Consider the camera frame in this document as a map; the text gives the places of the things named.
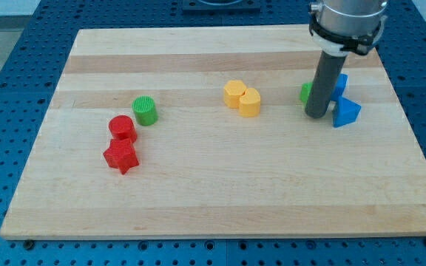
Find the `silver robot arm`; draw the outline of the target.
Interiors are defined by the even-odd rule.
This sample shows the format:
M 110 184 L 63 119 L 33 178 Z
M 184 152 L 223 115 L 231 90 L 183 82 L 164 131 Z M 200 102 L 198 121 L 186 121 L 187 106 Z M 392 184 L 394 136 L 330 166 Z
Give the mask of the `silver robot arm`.
M 318 0 L 308 4 L 309 32 L 323 52 L 367 55 L 382 37 L 387 0 Z

